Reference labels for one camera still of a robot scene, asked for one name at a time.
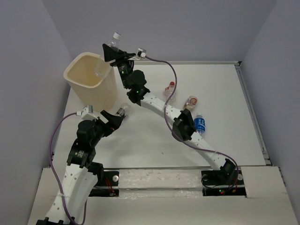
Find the large clear plastic bottle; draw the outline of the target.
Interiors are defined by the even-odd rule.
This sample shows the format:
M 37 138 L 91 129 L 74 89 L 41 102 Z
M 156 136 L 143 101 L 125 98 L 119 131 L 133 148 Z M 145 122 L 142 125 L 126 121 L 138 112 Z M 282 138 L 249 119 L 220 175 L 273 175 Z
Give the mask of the large clear plastic bottle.
M 110 70 L 110 65 L 108 62 L 116 58 L 116 52 L 119 51 L 121 34 L 115 32 L 110 40 L 108 40 L 105 45 L 103 45 L 103 56 L 99 57 L 96 67 L 95 74 L 99 78 L 105 78 Z

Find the blue label water bottle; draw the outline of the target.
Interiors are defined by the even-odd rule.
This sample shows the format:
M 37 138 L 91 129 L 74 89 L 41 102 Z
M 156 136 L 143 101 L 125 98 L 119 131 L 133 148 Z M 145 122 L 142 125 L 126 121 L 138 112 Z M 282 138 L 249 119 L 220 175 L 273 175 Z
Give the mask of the blue label water bottle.
M 198 113 L 194 119 L 194 126 L 200 135 L 206 131 L 205 119 L 201 113 Z

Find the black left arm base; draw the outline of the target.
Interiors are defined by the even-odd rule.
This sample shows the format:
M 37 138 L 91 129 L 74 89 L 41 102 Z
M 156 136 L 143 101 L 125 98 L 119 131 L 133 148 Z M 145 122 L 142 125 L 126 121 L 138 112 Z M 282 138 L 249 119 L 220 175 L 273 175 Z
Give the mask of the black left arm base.
M 89 197 L 118 197 L 119 171 L 105 170 L 101 181 L 91 190 Z

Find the red label clear bottle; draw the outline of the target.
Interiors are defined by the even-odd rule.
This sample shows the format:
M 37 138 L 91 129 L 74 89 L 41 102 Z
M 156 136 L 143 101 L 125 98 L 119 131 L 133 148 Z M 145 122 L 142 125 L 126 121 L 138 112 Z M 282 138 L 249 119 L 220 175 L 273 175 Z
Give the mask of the red label clear bottle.
M 175 101 L 176 99 L 176 92 L 173 93 L 173 91 L 175 90 L 175 82 L 170 82 L 168 87 L 165 88 L 165 91 L 164 91 L 164 97 L 165 97 L 165 101 L 169 98 L 169 103 L 172 103 Z

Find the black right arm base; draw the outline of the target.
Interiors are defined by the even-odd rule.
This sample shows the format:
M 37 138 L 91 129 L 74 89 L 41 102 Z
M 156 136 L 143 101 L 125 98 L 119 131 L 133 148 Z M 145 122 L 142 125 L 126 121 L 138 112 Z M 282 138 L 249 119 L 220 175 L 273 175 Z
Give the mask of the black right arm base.
M 237 176 L 234 172 L 230 181 L 221 181 L 217 178 L 218 171 L 201 171 L 202 195 L 208 196 L 246 196 L 246 189 L 241 170 Z

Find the crushed clear plastic bottle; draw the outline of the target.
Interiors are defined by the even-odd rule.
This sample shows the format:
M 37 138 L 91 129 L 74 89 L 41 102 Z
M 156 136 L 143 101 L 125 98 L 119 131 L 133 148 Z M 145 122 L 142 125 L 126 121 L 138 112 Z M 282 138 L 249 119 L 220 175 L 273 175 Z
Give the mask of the crushed clear plastic bottle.
M 116 114 L 120 117 L 126 117 L 128 115 L 129 109 L 130 105 L 127 103 L 123 103 L 117 110 Z

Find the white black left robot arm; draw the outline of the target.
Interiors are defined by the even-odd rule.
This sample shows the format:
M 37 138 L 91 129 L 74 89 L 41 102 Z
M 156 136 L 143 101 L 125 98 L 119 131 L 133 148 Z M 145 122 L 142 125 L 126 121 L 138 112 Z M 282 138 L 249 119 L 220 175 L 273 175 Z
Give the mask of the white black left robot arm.
M 96 145 L 101 138 L 108 137 L 117 130 L 125 118 L 124 114 L 110 114 L 105 110 L 101 114 L 107 122 L 96 117 L 89 107 L 65 116 L 81 117 L 81 122 L 78 124 L 76 139 L 71 146 L 62 179 L 53 166 L 53 152 L 49 150 L 50 168 L 59 190 L 45 218 L 37 221 L 38 225 L 78 225 L 80 216 L 83 216 L 81 223 L 84 224 L 91 190 L 104 179 L 103 165 L 93 161 Z

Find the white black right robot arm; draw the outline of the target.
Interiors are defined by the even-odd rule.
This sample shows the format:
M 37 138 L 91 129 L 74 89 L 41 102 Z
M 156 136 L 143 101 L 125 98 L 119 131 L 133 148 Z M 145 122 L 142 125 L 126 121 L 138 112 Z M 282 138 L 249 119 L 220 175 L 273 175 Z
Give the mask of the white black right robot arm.
M 180 110 L 156 97 L 146 88 L 146 79 L 143 71 L 133 69 L 132 61 L 146 56 L 142 50 L 138 54 L 128 53 L 103 44 L 104 60 L 119 71 L 123 87 L 128 90 L 129 100 L 143 108 L 147 108 L 165 119 L 172 136 L 184 145 L 197 151 L 216 171 L 219 183 L 226 184 L 238 168 L 234 159 L 218 152 L 202 138 L 194 127 L 191 112 L 188 109 Z

